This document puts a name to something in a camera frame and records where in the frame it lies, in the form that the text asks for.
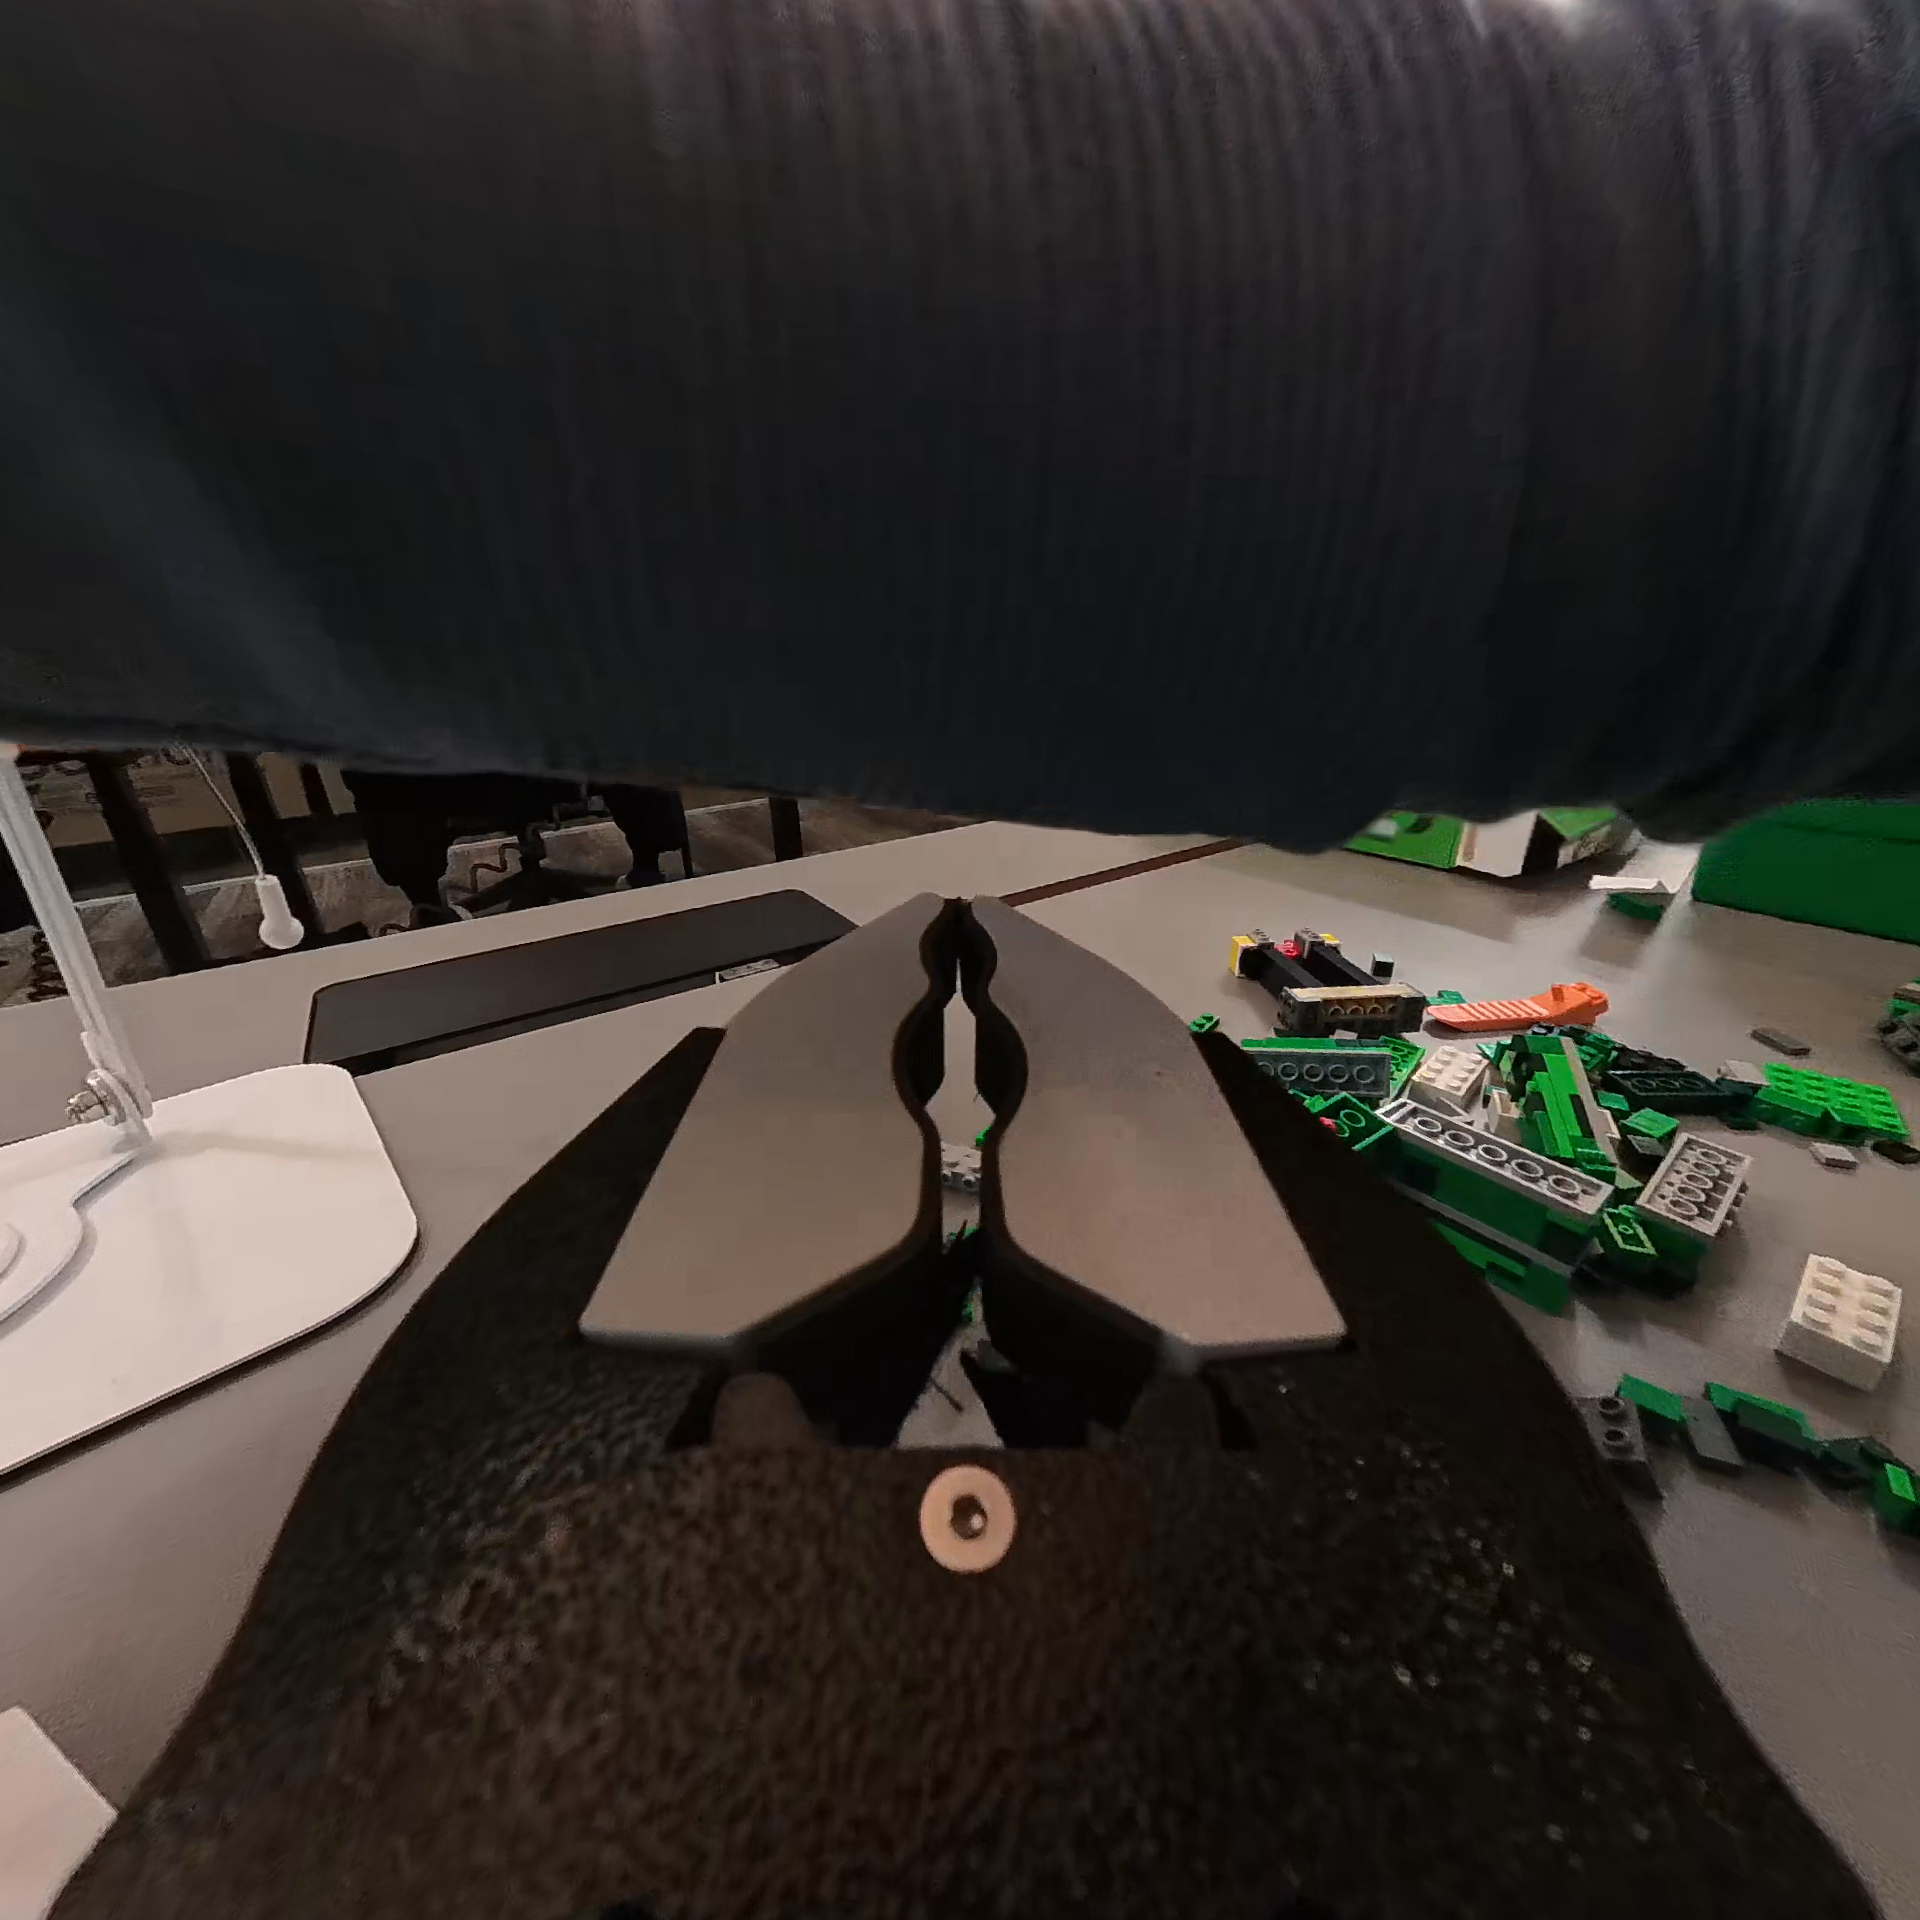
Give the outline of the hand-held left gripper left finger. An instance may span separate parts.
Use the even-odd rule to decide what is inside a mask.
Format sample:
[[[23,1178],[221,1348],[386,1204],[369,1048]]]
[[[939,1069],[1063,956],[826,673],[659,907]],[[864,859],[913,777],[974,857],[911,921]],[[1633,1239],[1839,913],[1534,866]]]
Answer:
[[[943,1081],[958,904],[911,896],[727,1025],[581,1316],[584,1340],[786,1380],[815,1425],[899,1425],[963,1304]]]

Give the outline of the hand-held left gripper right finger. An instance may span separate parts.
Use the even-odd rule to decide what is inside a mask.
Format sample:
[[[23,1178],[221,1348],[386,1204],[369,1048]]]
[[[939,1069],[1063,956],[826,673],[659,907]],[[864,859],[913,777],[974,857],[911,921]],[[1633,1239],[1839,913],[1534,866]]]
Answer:
[[[1118,1428],[1162,1377],[1347,1329],[1185,1023],[1005,901],[971,904],[981,1295],[995,1352]]]

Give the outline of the grey desk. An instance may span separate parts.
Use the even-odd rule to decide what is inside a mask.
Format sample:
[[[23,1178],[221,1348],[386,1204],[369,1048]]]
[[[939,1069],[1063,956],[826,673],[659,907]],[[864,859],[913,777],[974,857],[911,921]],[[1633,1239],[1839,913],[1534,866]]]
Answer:
[[[1001,896],[1104,953],[1182,1016],[1266,1027],[1225,975],[1239,930],[1309,927],[1386,953],[1423,989],[1493,997],[1586,979],[1608,1027],[1696,1066],[1757,1061],[1752,1025],[1813,1048],[1829,1073],[1885,1085],[1870,1027],[1915,975],[1907,952],[1826,929],[1675,904],[1657,924],[1606,909],[1578,873],[1457,877],[1395,861],[1205,849],[976,823],[810,856],[637,896],[322,949],[119,989],[150,1085],[171,1095],[293,1064],[309,1002],[335,979],[411,969],[799,890],[849,921],[915,893]],[[299,1479],[405,1309],[504,1195],[693,1025],[753,980],[685,992],[377,1073],[365,1099],[421,1241],[368,1308],[202,1397],[5,1489],[5,1707],[23,1707],[120,1805],[201,1691],[265,1567]],[[1514,1308],[1555,1375],[1587,1392],[1619,1372],[1706,1379],[1833,1418],[1915,1457],[1915,1169],[1823,1171],[1777,1133],[1747,1137],[1738,1234],[1690,1304]],[[1783,1361],[1774,1340],[1807,1255],[1903,1290],[1894,1361],[1858,1392]],[[1915,1915],[1915,1549],[1856,1506],[1777,1473],[1678,1466],[1648,1509],[1675,1599],[1747,1728],[1862,1869],[1885,1915]]]

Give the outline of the small yellow black brick car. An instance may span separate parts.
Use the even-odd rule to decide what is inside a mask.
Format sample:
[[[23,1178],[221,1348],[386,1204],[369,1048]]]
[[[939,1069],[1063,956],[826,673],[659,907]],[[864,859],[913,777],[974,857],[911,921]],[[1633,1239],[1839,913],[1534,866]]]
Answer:
[[[1430,1007],[1423,992],[1393,979],[1383,956],[1358,965],[1338,939],[1311,929],[1282,939],[1258,929],[1234,936],[1229,975],[1272,1002],[1270,1034],[1279,1040],[1333,1040],[1342,1032],[1395,1037],[1419,1029]]]

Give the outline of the black flat device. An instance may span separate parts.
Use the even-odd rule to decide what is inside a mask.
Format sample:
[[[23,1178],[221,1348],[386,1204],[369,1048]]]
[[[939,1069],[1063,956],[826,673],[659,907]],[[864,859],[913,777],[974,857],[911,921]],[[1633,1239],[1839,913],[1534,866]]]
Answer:
[[[782,890],[335,980],[312,997],[303,1061],[384,1073],[778,969],[853,929]]]

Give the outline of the grey long studded brick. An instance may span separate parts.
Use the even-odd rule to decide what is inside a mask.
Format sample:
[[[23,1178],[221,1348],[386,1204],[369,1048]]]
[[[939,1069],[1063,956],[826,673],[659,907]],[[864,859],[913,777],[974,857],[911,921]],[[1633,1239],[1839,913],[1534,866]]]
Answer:
[[[1528,1154],[1469,1122],[1395,1098],[1375,1111],[1408,1165],[1473,1184],[1549,1215],[1592,1221],[1616,1203],[1616,1188],[1578,1169]]]

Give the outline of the orange brick separator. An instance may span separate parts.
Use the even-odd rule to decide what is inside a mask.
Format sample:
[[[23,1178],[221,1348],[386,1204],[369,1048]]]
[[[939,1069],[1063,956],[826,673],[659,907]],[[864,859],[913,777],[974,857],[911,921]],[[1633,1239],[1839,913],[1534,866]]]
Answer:
[[[1493,1035],[1514,1034],[1536,1025],[1594,1025],[1608,1013],[1608,997],[1587,980],[1559,980],[1514,999],[1439,999],[1430,997],[1425,1023],[1447,1034]]]

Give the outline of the pile of green bricks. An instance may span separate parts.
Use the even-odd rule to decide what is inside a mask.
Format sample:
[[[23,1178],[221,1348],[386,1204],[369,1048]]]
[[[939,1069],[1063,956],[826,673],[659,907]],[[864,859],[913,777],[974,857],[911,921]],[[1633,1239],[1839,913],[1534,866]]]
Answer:
[[[1263,1037],[1240,1040],[1239,1051],[1423,1212],[1482,1280],[1549,1315],[1567,1313],[1574,1290],[1657,1301],[1690,1292],[1737,1217],[1710,1245],[1688,1245],[1648,1234],[1630,1208],[1678,1132],[1737,1149],[1730,1133],[1774,1128],[1805,1147],[1826,1141],[1915,1164],[1915,1141],[1885,1089],[1785,1064],[1728,1064],[1704,1075],[1570,1025],[1473,1044]],[[1616,1203],[1592,1221],[1571,1221],[1408,1165],[1375,1115],[1395,1098],[1605,1179]]]

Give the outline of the open cardboard box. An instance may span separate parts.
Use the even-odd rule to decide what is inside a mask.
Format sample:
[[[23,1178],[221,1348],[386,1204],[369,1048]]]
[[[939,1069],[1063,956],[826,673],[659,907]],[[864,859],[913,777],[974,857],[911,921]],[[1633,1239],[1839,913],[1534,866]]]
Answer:
[[[1343,850],[1435,873],[1517,881],[1632,852],[1639,829],[1611,807],[1539,807],[1496,823],[1439,812],[1390,812]]]

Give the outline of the black office chair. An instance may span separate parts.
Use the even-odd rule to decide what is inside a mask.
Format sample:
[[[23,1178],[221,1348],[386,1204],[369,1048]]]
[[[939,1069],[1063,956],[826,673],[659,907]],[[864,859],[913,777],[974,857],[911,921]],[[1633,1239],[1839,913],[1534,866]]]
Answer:
[[[562,803],[599,799],[608,807],[631,850],[631,888],[659,885],[659,857],[688,850],[681,796],[664,787],[497,772],[382,776],[350,767],[341,780],[374,875],[425,915],[446,909],[441,888],[457,829],[518,829],[546,821]]]

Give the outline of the white book stand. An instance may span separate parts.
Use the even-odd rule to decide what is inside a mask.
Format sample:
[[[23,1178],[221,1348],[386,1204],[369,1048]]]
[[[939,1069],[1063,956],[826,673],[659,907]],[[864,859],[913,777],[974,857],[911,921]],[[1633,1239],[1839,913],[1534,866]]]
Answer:
[[[78,1121],[1,1152],[1,1475],[341,1322],[418,1243],[352,1076],[297,1064],[155,1098],[5,745],[5,849],[80,1027]]]

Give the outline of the grey short studded brick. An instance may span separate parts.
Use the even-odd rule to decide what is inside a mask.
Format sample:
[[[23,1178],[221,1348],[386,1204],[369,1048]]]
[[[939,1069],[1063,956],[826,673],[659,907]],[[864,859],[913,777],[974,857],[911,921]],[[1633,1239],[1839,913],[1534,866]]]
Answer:
[[[1738,1215],[1751,1171],[1745,1152],[1678,1132],[1630,1208],[1648,1234],[1710,1245]]]

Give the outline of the cluster of small mixed bricks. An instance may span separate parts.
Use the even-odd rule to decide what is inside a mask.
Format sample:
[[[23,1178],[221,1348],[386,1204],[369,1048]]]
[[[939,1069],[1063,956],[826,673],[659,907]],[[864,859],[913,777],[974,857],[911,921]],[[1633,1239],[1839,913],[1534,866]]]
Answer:
[[[1803,1410],[1725,1384],[1687,1394],[1640,1377],[1619,1377],[1608,1394],[1576,1397],[1574,1410],[1600,1464],[1632,1497],[1663,1497],[1657,1461],[1672,1453],[1722,1479],[1745,1469],[1805,1479],[1862,1503],[1888,1536],[1918,1538],[1915,1464],[1872,1433],[1826,1435]]]

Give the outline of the white studded brick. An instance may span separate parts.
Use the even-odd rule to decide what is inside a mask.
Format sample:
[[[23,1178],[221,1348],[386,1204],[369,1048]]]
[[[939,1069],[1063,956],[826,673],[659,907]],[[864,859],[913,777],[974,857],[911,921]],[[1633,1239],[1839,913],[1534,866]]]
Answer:
[[[1807,1255],[1774,1340],[1783,1361],[1858,1392],[1879,1389],[1894,1353],[1903,1290],[1831,1255]]]

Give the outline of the green cardboard box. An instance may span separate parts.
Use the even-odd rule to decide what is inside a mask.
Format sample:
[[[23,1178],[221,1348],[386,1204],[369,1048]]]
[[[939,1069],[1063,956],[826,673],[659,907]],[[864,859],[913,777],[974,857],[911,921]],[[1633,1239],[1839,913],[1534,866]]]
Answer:
[[[1918,944],[1918,804],[1813,800],[1706,842],[1690,898]]]

